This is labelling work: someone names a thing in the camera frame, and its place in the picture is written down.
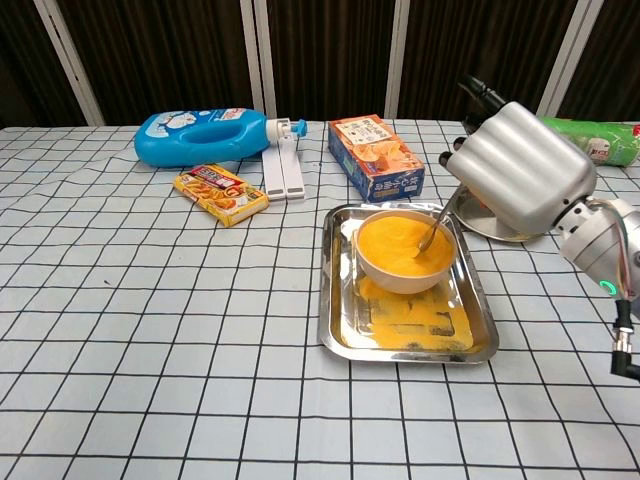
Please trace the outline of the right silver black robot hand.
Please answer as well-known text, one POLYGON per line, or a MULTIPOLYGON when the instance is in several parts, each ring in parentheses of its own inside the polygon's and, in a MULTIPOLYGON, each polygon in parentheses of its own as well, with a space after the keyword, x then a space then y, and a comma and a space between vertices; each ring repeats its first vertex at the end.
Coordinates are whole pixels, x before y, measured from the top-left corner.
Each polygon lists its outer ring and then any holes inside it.
POLYGON ((506 101, 479 79, 462 87, 488 114, 440 164, 494 215, 525 234, 574 232, 592 215, 592 161, 516 101, 506 101))

